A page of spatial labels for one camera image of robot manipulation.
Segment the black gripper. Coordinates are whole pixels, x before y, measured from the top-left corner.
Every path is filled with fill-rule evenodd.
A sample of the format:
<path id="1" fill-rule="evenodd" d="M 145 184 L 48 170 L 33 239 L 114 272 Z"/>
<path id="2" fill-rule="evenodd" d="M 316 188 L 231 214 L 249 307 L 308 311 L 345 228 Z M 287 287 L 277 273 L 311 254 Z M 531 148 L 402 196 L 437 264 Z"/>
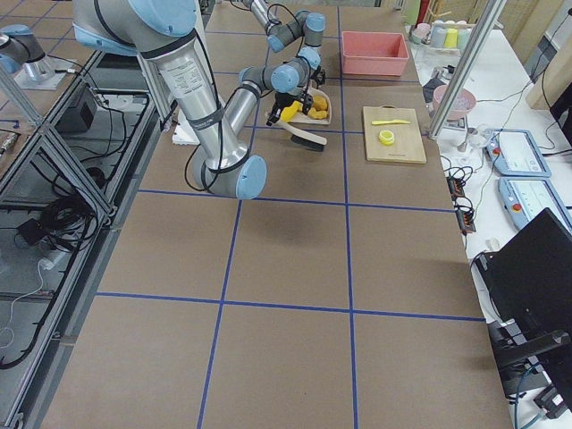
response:
<path id="1" fill-rule="evenodd" d="M 313 97 L 307 92 L 303 91 L 297 96 L 289 93 L 276 92 L 274 94 L 274 103 L 271 112 L 266 119 L 266 125 L 272 126 L 280 121 L 280 114 L 284 107 L 290 106 L 293 101 L 298 100 L 302 104 L 301 111 L 307 114 L 313 104 Z"/>
<path id="2" fill-rule="evenodd" d="M 313 88 L 320 88 L 326 82 L 326 71 L 318 66 L 311 74 L 309 81 Z"/>

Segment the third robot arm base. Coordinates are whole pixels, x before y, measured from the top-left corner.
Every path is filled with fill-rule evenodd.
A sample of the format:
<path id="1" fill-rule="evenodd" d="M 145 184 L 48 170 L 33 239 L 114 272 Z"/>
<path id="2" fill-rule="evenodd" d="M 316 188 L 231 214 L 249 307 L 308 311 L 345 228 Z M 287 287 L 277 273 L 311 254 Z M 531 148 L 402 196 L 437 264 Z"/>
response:
<path id="1" fill-rule="evenodd" d="M 23 24 L 1 28 L 1 66 L 23 89 L 56 90 L 66 71 L 57 72 L 32 30 Z"/>

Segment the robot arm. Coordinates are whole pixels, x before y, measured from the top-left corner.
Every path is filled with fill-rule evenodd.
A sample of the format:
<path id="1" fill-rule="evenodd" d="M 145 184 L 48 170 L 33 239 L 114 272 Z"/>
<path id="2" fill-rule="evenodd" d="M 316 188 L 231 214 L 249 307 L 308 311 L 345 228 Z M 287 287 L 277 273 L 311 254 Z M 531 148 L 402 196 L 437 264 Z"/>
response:
<path id="1" fill-rule="evenodd" d="M 309 85 L 311 80 L 317 86 L 324 84 L 321 48 L 326 19 L 323 14 L 308 10 L 292 13 L 285 5 L 268 4 L 266 1 L 240 1 L 240 4 L 263 27 L 267 44 L 274 53 L 280 53 L 300 40 L 298 52 L 288 62 L 259 70 L 264 90 L 294 94 Z"/>
<path id="2" fill-rule="evenodd" d="M 189 160 L 200 190 L 236 199 L 256 198 L 265 186 L 265 160 L 251 153 L 238 134 L 265 91 L 275 94 L 268 122 L 278 122 L 284 108 L 299 101 L 312 105 L 309 82 L 320 70 L 325 17 L 302 10 L 280 22 L 264 1 L 244 4 L 267 35 L 269 47 L 282 51 L 299 38 L 297 55 L 274 67 L 247 68 L 228 103 L 218 94 L 210 65 L 203 65 L 196 49 L 200 12 L 193 1 L 76 1 L 75 38 L 84 46 L 106 53 L 141 56 L 160 71 L 189 126 L 198 138 Z"/>

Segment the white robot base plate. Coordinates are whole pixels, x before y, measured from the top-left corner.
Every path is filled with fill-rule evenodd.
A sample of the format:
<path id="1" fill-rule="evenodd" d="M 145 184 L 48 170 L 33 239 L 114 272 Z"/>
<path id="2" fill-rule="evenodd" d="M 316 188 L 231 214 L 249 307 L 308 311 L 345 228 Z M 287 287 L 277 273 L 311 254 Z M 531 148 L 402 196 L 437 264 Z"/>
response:
<path id="1" fill-rule="evenodd" d="M 178 146 L 197 146 L 200 144 L 199 139 L 189 125 L 184 112 L 178 107 L 172 119 L 175 126 L 172 134 L 172 143 Z"/>

